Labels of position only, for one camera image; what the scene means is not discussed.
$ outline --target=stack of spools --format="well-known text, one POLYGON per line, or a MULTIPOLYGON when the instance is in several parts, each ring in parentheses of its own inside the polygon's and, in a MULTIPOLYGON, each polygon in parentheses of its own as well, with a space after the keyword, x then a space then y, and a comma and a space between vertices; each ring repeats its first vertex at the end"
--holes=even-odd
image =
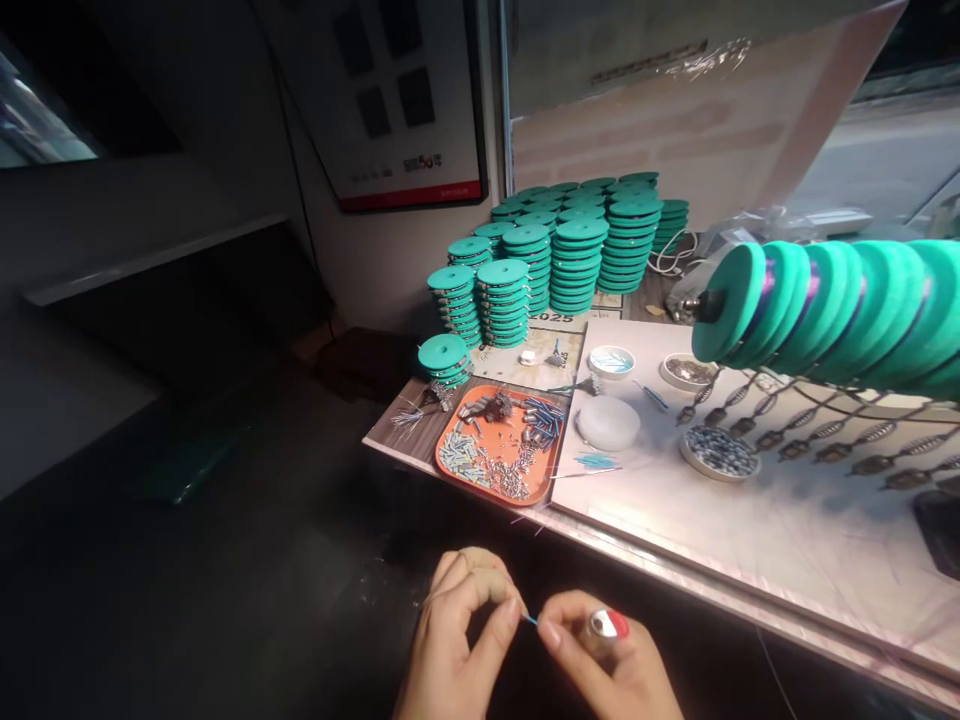
POLYGON ((660 173, 658 172, 638 172, 624 175, 617 182, 621 185, 646 185, 647 187, 656 188, 658 177, 660 177, 660 173))
POLYGON ((570 192, 571 190, 576 190, 578 187, 580 187, 580 183, 567 181, 567 182, 557 183, 556 185, 551 185, 550 187, 547 188, 547 190, 552 190, 553 192, 558 192, 566 195, 568 192, 570 192))
POLYGON ((543 225, 552 235, 557 230, 557 212, 556 210, 544 210, 541 212, 526 213, 517 218, 517 227, 526 227, 528 225, 543 225))
MULTIPOLYGON (((524 217, 546 214, 534 213, 524 217)), ((550 240, 550 228, 536 223, 520 225, 503 234, 503 249, 507 256, 527 264, 527 309, 530 316, 542 313, 550 304, 550 240)))
POLYGON ((503 257, 503 250, 500 247, 500 238, 503 237, 503 234, 507 230, 513 230, 516 227, 512 222, 496 222, 496 223, 487 223, 486 225, 481 225, 476 230, 473 231, 473 234, 477 237, 486 238, 490 241, 490 251, 493 253, 494 260, 499 260, 503 257))
POLYGON ((474 275, 472 268, 453 265, 441 268, 427 278, 444 327, 461 336, 471 348, 480 345, 480 317, 473 294, 474 275))
POLYGON ((541 212, 558 212, 563 204, 563 193, 553 190, 544 190, 533 196, 533 202, 523 207, 525 214, 541 212))
POLYGON ((653 237, 654 252, 669 253, 676 249, 676 244, 680 242, 683 231, 687 228, 687 215, 689 213, 690 203, 686 200, 663 201, 660 224, 657 226, 657 233, 653 237))
POLYGON ((607 210, 610 233, 603 246, 597 289, 610 295, 625 295, 640 287, 663 208, 661 201, 646 195, 631 198, 607 210))
POLYGON ((529 269, 522 260, 495 260, 477 271, 480 316, 488 345, 513 348, 527 339, 529 269))
POLYGON ((585 313, 593 304, 610 226, 605 220, 574 220, 557 226, 553 241, 550 307, 562 315, 585 313))
POLYGON ((960 400, 956 241, 745 243, 695 313, 702 362, 960 400))
POLYGON ((598 186, 580 186, 563 196, 563 209, 577 207, 602 207, 604 203, 603 188, 598 186))
POLYGON ((487 238, 474 236, 455 240, 447 248, 448 265, 465 265, 476 270, 481 265, 493 260, 490 250, 490 241, 487 238))
POLYGON ((497 205, 490 211, 490 220, 492 222, 513 222, 523 214, 523 201, 516 197, 503 201, 502 205, 497 205))
POLYGON ((458 335, 434 335, 420 346, 417 357, 430 379, 448 388, 460 387, 473 372, 467 345, 458 335))

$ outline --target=framed picture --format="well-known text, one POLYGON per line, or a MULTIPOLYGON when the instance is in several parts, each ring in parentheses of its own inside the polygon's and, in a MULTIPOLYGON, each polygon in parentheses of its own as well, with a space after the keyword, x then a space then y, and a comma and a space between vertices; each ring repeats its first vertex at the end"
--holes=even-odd
POLYGON ((487 196, 475 0, 257 0, 346 212, 487 196))

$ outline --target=bowl of lead weights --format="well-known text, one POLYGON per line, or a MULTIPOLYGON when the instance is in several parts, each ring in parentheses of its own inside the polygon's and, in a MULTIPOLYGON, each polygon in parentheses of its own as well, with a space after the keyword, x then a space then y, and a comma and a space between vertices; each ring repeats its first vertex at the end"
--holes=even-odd
POLYGON ((741 483, 760 474, 760 456, 720 428, 690 428, 680 438, 680 454, 694 470, 712 480, 741 483))
POLYGON ((718 369, 716 363, 702 363, 690 353, 674 353, 660 363, 660 377, 679 390, 700 392, 718 369))

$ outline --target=green spool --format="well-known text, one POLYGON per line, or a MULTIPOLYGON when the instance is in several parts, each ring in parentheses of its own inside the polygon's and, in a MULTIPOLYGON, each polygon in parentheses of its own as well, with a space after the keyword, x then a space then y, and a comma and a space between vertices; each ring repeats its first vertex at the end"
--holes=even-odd
POLYGON ((450 380, 443 380, 443 381, 438 380, 437 382, 439 382, 444 387, 458 388, 461 385, 467 383, 469 380, 470 380, 470 373, 463 372, 460 375, 457 375, 455 378, 451 378, 450 380))
POLYGON ((573 210, 578 207, 603 207, 603 195, 576 195, 567 197, 563 200, 562 207, 566 210, 573 210))
POLYGON ((493 222, 498 222, 506 220, 507 218, 519 217, 521 213, 523 213, 522 204, 514 205, 512 203, 504 203, 503 205, 497 205, 490 211, 490 218, 493 222))
MULTIPOLYGON (((863 261, 862 307, 815 374, 832 382, 859 378, 857 384, 864 385, 864 376, 896 346, 916 318, 923 303, 926 266, 916 252, 900 243, 866 240, 850 247, 863 261)), ((859 290, 859 283, 848 285, 847 295, 853 302, 859 290)))
POLYGON ((960 243, 917 240, 907 247, 926 264, 927 299, 913 329, 877 368, 876 382, 881 388, 897 376, 904 387, 911 387, 960 350, 956 330, 960 318, 960 243))
POLYGON ((623 175, 620 177, 620 182, 630 182, 633 180, 642 181, 651 185, 657 184, 657 178, 660 177, 658 172, 636 172, 630 173, 628 175, 623 175))
POLYGON ((620 190, 615 192, 610 196, 611 204, 616 204, 620 202, 625 203, 643 203, 649 202, 651 200, 657 199, 657 191, 653 188, 639 189, 639 188, 630 188, 628 190, 620 190))
POLYGON ((523 260, 527 265, 533 265, 534 263, 539 263, 541 260, 550 259, 550 241, 537 243, 536 245, 524 245, 522 248, 519 248, 518 251, 508 251, 507 254, 511 258, 523 260))
POLYGON ((448 368, 446 370, 428 370, 427 374, 432 378, 436 378, 437 380, 449 380, 451 378, 457 377, 463 372, 466 372, 467 369, 470 367, 471 367, 470 356, 464 355, 463 360, 458 362, 453 367, 448 368))
POLYGON ((617 181, 616 178, 608 178, 608 177, 591 178, 590 180, 584 180, 582 183, 580 183, 580 187, 581 188, 596 187, 596 188, 603 189, 608 185, 613 185, 616 181, 617 181))
POLYGON ((683 200, 681 198, 666 198, 663 201, 663 212, 670 213, 674 212, 688 212, 690 210, 690 201, 683 200))
POLYGON ((605 245, 603 253, 604 258, 621 258, 623 260, 638 260, 650 255, 652 247, 650 245, 637 245, 629 248, 620 248, 613 245, 605 245))
POLYGON ((502 295, 485 295, 481 293, 480 307, 486 308, 494 305, 510 305, 515 302, 522 302, 527 297, 527 288, 519 287, 513 292, 502 295))
POLYGON ((614 240, 637 240, 652 243, 656 238, 656 230, 656 225, 646 228, 618 228, 611 225, 608 234, 614 240))
POLYGON ((554 192, 568 193, 571 190, 576 190, 578 187, 580 187, 580 183, 568 181, 551 185, 548 189, 553 190, 554 192))
POLYGON ((606 214, 601 205, 578 205, 560 213, 560 222, 577 222, 578 220, 599 220, 606 214))
POLYGON ((553 251, 553 259, 564 262, 575 262, 578 260, 592 260, 597 256, 598 249, 596 247, 586 248, 581 250, 561 250, 555 249, 553 251))
POLYGON ((517 218, 517 227, 526 227, 528 225, 543 225, 548 230, 551 225, 554 225, 557 222, 557 212, 553 211, 544 211, 544 212, 533 212, 527 213, 526 215, 521 215, 517 218))
POLYGON ((707 290, 724 293, 723 310, 714 322, 693 326, 693 354, 697 360, 722 362, 736 347, 760 300, 765 267, 760 246, 745 243, 731 250, 714 271, 707 290))
POLYGON ((477 280, 483 283, 486 292, 505 294, 517 282, 525 280, 527 272, 527 264, 522 260, 495 260, 477 271, 477 280))
POLYGON ((909 392, 938 400, 960 401, 960 357, 955 357, 944 367, 924 376, 909 392))
POLYGON ((606 238, 603 235, 599 237, 590 238, 589 240, 564 240, 560 237, 555 237, 553 239, 552 247, 554 250, 566 250, 567 252, 577 252, 578 250, 590 250, 592 252, 600 252, 600 248, 603 247, 606 238))
POLYGON ((600 275, 600 268, 597 268, 592 272, 578 273, 576 275, 571 275, 571 276, 560 274, 560 273, 553 273, 550 276, 550 287, 551 288, 583 287, 585 284, 596 281, 599 275, 600 275))
POLYGON ((529 305, 521 305, 513 312, 504 315, 488 315, 483 320, 483 326, 493 330, 512 329, 517 326, 517 323, 520 322, 520 320, 526 322, 527 311, 529 307, 529 305))
POLYGON ((605 220, 576 220, 557 226, 557 237, 563 240, 592 240, 607 234, 610 224, 605 220))
POLYGON ((534 185, 533 187, 524 188, 517 193, 517 199, 523 200, 523 202, 530 202, 533 197, 548 189, 546 185, 534 185))
POLYGON ((636 292, 640 289, 640 283, 614 283, 608 285, 605 282, 597 282, 597 290, 607 295, 629 295, 632 292, 636 292))
POLYGON ((615 202, 608 210, 611 216, 618 219, 623 218, 625 220, 636 220, 643 216, 653 215, 654 213, 662 213, 662 211, 662 200, 648 200, 645 202, 615 202))
POLYGON ((538 268, 536 268, 535 270, 531 270, 529 273, 527 273, 527 279, 528 279, 531 283, 535 283, 535 282, 537 282, 537 281, 539 281, 539 280, 543 280, 543 279, 549 278, 549 277, 550 277, 550 264, 549 264, 549 263, 544 264, 544 265, 542 265, 541 267, 538 267, 538 268))
MULTIPOLYGON (((770 367, 778 372, 805 373, 818 359, 821 363, 839 360, 836 348, 823 356, 847 328, 857 307, 862 278, 859 254, 845 243, 811 245, 806 252, 814 263, 811 278, 816 269, 819 288, 777 357, 770 360, 770 367)), ((822 368, 814 369, 811 377, 822 368)))
POLYGON ((508 230, 513 230, 516 225, 511 222, 495 222, 487 223, 486 225, 481 225, 473 231, 473 234, 477 237, 489 238, 491 245, 496 245, 500 242, 500 238, 503 237, 503 234, 508 230))
MULTIPOLYGON (((617 268, 618 270, 625 270, 628 268, 617 268)), ((630 269, 630 272, 619 273, 615 272, 614 268, 602 268, 600 270, 600 277, 597 278, 597 282, 608 282, 608 283, 631 283, 631 282, 640 282, 643 279, 644 267, 641 265, 639 268, 630 269)))
POLYGON ((470 334, 474 329, 480 325, 479 317, 465 318, 456 320, 445 320, 443 327, 447 329, 448 332, 458 333, 458 334, 470 334))
POLYGON ((755 368, 767 360, 787 339, 796 324, 810 285, 810 258, 799 245, 772 242, 763 246, 773 267, 774 286, 753 332, 735 351, 731 367, 755 368))
POLYGON ((463 342, 470 350, 476 350, 483 343, 483 336, 480 333, 475 333, 470 337, 463 338, 463 342))
POLYGON ((523 211, 524 213, 541 213, 541 212, 559 212, 560 206, 563 205, 561 200, 540 200, 537 196, 537 201, 532 202, 527 205, 523 211))
POLYGON ((490 252, 490 240, 478 236, 455 240, 447 248, 451 260, 469 259, 490 252))
POLYGON ((553 273, 560 275, 585 273, 600 267, 601 262, 602 258, 599 253, 585 260, 558 260, 554 258, 552 263, 553 273))
POLYGON ((435 295, 455 298, 473 290, 473 279, 473 270, 463 265, 452 265, 431 273, 427 278, 427 286, 435 295))
POLYGON ((503 244, 507 252, 513 252, 514 249, 531 248, 539 250, 544 243, 550 242, 550 231, 546 225, 529 223, 522 227, 515 227, 503 234, 503 244))
POLYGON ((614 249, 614 250, 649 250, 653 247, 653 237, 639 237, 639 238, 620 238, 614 235, 610 235, 603 243, 605 249, 614 249))
POLYGON ((420 346, 417 359, 429 371, 443 371, 455 366, 467 355, 467 346, 456 335, 434 335, 420 346))

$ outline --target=finger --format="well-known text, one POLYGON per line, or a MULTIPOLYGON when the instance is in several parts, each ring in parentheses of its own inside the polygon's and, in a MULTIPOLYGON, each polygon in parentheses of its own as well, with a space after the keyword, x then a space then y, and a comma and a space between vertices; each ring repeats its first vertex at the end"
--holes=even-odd
POLYGON ((503 564, 503 560, 489 550, 478 547, 467 547, 460 550, 457 557, 450 562, 446 573, 441 577, 440 581, 435 584, 431 592, 441 593, 455 588, 463 582, 467 573, 475 568, 499 570, 507 580, 510 581, 510 584, 513 584, 513 578, 510 577, 510 573, 507 572, 507 566, 503 564))
POLYGON ((489 698, 497 682, 503 659, 507 656, 510 643, 517 633, 520 622, 520 603, 509 598, 493 611, 477 644, 467 661, 467 672, 474 678, 480 697, 489 698))
POLYGON ((597 610, 606 608, 602 600, 587 595, 582 590, 570 590, 551 597, 540 611, 540 620, 548 620, 557 625, 571 628, 587 619, 597 610))
POLYGON ((440 584, 440 581, 443 580, 443 576, 446 575, 450 566, 453 565, 453 562, 460 556, 460 553, 456 550, 447 550, 443 555, 440 556, 440 562, 437 563, 437 569, 433 572, 433 579, 430 581, 430 592, 432 593, 437 585, 440 584))
MULTIPOLYGON (((610 640, 591 633, 588 629, 590 616, 598 610, 607 609, 602 600, 581 590, 571 590, 547 600, 540 613, 540 622, 553 622, 567 628, 597 662, 604 662, 611 657, 615 662, 620 662, 635 653, 642 634, 631 632, 626 637, 610 640)), ((634 620, 627 621, 631 630, 634 627, 642 628, 634 620)))
POLYGON ((520 591, 499 570, 477 568, 467 573, 463 581, 452 590, 437 596, 443 617, 454 623, 461 633, 467 632, 470 616, 488 602, 500 604, 510 598, 516 598, 520 608, 527 614, 520 591))
POLYGON ((599 717, 612 717, 616 710, 617 689, 613 680, 584 650, 570 632, 552 620, 541 620, 537 633, 547 652, 553 656, 580 694, 599 717))

